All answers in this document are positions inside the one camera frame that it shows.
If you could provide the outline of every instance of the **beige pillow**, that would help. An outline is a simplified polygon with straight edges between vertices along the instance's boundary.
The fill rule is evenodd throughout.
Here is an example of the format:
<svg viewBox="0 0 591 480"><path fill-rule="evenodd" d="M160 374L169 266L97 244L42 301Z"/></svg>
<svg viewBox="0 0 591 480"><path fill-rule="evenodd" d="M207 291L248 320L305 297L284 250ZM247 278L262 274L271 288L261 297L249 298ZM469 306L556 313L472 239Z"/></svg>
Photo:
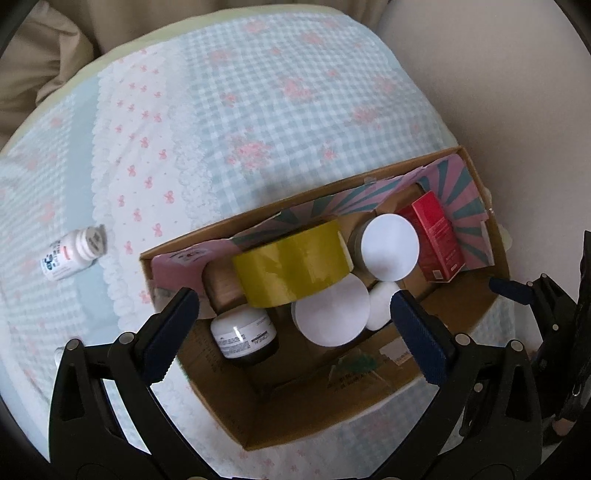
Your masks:
<svg viewBox="0 0 591 480"><path fill-rule="evenodd" d="M93 60L90 41L42 0L0 57L0 148L51 92Z"/></svg>

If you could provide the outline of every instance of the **blue gripper pad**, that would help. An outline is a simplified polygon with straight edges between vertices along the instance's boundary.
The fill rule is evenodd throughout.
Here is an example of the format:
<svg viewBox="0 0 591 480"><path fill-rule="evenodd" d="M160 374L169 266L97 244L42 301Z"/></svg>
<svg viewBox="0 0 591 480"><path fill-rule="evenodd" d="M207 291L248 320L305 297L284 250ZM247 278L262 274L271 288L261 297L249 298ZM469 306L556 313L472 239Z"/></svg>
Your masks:
<svg viewBox="0 0 591 480"><path fill-rule="evenodd" d="M452 334L429 315L408 290L392 296L390 315L427 382L443 385L456 356Z"/></svg>
<svg viewBox="0 0 591 480"><path fill-rule="evenodd" d="M160 313L140 328L134 354L139 375L147 385L160 382L199 316L199 297L181 288Z"/></svg>
<svg viewBox="0 0 591 480"><path fill-rule="evenodd" d="M488 281L488 288L497 295L522 305L532 305L534 302L534 289L515 280L492 277Z"/></svg>

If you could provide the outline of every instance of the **screw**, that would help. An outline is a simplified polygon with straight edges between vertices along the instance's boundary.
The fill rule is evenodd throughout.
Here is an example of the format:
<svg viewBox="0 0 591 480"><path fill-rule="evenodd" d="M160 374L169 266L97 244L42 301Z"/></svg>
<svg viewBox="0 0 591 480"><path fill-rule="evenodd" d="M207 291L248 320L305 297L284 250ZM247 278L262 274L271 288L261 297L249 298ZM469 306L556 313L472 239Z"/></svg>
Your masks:
<svg viewBox="0 0 591 480"><path fill-rule="evenodd" d="M470 337L465 333L458 333L456 335L456 342L462 346L470 345Z"/></svg>
<svg viewBox="0 0 591 480"><path fill-rule="evenodd" d="M511 348L516 352L521 352L523 350L523 343L521 343L519 340L512 340Z"/></svg>
<svg viewBox="0 0 591 480"><path fill-rule="evenodd" d="M78 345L80 345L78 338L73 338L72 340L68 341L68 343L66 343L66 348L68 350L76 350Z"/></svg>
<svg viewBox="0 0 591 480"><path fill-rule="evenodd" d="M123 345L127 345L128 343L131 343L134 341L135 335L131 332L125 332L122 333L121 335L119 335L119 343L122 343Z"/></svg>

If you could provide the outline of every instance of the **white pill bottle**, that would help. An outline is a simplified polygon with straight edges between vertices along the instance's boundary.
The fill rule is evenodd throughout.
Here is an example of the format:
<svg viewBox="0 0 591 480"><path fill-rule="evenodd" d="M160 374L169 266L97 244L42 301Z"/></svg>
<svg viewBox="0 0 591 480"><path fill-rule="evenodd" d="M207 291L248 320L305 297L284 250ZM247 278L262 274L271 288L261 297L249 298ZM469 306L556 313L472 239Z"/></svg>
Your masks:
<svg viewBox="0 0 591 480"><path fill-rule="evenodd" d="M49 280L61 280L90 267L104 253L105 238L99 228L74 230L49 246L41 269Z"/></svg>

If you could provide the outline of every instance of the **round white lid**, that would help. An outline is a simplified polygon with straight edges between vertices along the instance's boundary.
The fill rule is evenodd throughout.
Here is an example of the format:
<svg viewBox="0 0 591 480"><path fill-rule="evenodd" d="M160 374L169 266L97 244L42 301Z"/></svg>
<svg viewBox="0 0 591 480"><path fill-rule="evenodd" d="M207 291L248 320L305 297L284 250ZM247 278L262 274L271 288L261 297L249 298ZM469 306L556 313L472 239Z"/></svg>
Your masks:
<svg viewBox="0 0 591 480"><path fill-rule="evenodd" d="M267 311L264 309L256 309L247 304L240 305L215 317L210 330L214 335L225 335L233 331L234 327L245 327L265 316Z"/></svg>
<svg viewBox="0 0 591 480"><path fill-rule="evenodd" d="M297 300L294 322L302 334L320 346L335 347L354 340L369 317L369 292L349 274L321 292Z"/></svg>
<svg viewBox="0 0 591 480"><path fill-rule="evenodd" d="M378 280L398 281L418 260L418 235L406 218L385 213L371 220L361 237L361 257Z"/></svg>
<svg viewBox="0 0 591 480"><path fill-rule="evenodd" d="M372 288L369 292L369 319L365 326L368 330L380 330L390 321L390 301L398 291L400 287L393 281L379 282Z"/></svg>

